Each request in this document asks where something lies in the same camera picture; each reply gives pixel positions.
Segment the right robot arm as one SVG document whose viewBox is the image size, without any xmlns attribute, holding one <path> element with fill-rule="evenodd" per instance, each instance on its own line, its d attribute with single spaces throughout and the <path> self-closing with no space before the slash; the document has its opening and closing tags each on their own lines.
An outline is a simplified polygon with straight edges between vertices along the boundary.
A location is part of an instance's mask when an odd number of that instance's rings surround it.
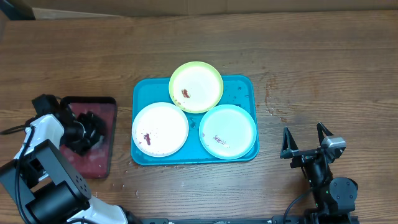
<svg viewBox="0 0 398 224">
<path fill-rule="evenodd" d="M 340 158 L 346 149 L 346 141 L 334 135 L 322 123 L 317 124 L 319 145 L 316 149 L 301 151 L 287 127 L 283 132 L 280 158 L 291 159 L 291 168 L 301 168 L 310 189 L 297 197 L 286 209 L 283 221 L 294 204 L 312 194 L 315 208 L 307 209 L 304 223 L 354 223 L 350 216 L 355 210 L 358 184 L 347 177 L 333 177 L 330 164 Z"/>
</svg>

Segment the yellow-green plate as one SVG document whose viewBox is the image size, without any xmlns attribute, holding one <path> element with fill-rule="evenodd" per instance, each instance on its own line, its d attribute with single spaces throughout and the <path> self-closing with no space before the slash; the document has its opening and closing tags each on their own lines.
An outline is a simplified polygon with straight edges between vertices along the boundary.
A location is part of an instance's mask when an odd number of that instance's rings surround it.
<svg viewBox="0 0 398 224">
<path fill-rule="evenodd" d="M 187 113 L 204 113 L 215 107 L 223 95 L 223 79 L 209 63 L 192 61 L 179 66 L 171 75 L 169 95 Z"/>
</svg>

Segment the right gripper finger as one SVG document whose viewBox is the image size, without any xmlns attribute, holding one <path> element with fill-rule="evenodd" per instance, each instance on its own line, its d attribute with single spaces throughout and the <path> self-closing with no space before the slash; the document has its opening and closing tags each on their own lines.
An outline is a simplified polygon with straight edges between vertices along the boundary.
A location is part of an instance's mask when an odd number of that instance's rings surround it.
<svg viewBox="0 0 398 224">
<path fill-rule="evenodd" d="M 290 159 L 295 157 L 299 152 L 298 146 L 289 131 L 288 127 L 284 128 L 283 132 L 283 143 L 282 149 L 280 151 L 280 158 L 281 159 Z"/>
<path fill-rule="evenodd" d="M 318 140 L 320 146 L 326 136 L 333 135 L 333 133 L 329 131 L 322 122 L 317 123 L 317 133 L 318 133 Z"/>
</svg>

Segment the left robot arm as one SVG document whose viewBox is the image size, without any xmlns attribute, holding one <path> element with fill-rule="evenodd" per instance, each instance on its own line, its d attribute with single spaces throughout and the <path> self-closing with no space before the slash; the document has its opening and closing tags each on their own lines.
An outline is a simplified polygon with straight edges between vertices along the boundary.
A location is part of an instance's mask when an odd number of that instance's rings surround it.
<svg viewBox="0 0 398 224">
<path fill-rule="evenodd" d="M 64 127 L 54 115 L 1 134 L 18 131 L 26 137 L 13 160 L 1 167 L 1 184 L 24 223 L 140 223 L 130 211 L 91 194 L 86 180 L 59 150 Z"/>
</svg>

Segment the white plate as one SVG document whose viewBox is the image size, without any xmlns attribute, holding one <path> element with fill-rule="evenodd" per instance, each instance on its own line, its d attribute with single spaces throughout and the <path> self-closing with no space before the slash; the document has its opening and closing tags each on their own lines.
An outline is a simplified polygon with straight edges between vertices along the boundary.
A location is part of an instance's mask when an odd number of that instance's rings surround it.
<svg viewBox="0 0 398 224">
<path fill-rule="evenodd" d="M 144 107 L 132 122 L 132 141 L 139 151 L 152 157 L 175 154 L 189 133 L 185 113 L 171 103 L 158 102 Z"/>
</svg>

